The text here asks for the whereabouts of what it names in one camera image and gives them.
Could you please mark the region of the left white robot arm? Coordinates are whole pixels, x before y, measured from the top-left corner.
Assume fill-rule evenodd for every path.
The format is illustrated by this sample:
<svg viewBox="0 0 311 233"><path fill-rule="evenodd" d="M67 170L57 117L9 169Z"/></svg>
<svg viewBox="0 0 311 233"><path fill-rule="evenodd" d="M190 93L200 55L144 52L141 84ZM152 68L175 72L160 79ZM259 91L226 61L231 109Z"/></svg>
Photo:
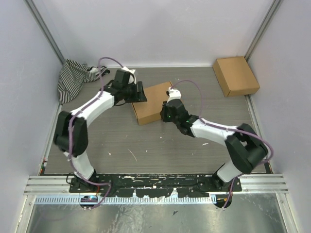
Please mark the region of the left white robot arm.
<svg viewBox="0 0 311 233"><path fill-rule="evenodd" d="M59 113L53 142L66 156L83 190L91 193L104 185L98 181L86 152L91 123L114 106L146 101L143 84L137 81L135 70L122 67L116 71L115 78L102 86L88 102L70 112Z"/></svg>

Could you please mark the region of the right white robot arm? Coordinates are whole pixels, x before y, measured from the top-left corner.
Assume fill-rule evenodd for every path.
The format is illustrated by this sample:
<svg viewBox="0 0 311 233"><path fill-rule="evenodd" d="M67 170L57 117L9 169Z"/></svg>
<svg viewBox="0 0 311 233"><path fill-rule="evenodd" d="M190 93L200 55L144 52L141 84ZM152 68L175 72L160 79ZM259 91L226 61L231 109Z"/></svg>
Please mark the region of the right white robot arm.
<svg viewBox="0 0 311 233"><path fill-rule="evenodd" d="M218 191L226 191L231 181L241 174L250 174L259 165L268 149L248 124L228 127L191 115L179 99L164 101L160 112L164 122L172 122L184 135L203 138L227 148L230 160L213 175L212 184Z"/></svg>

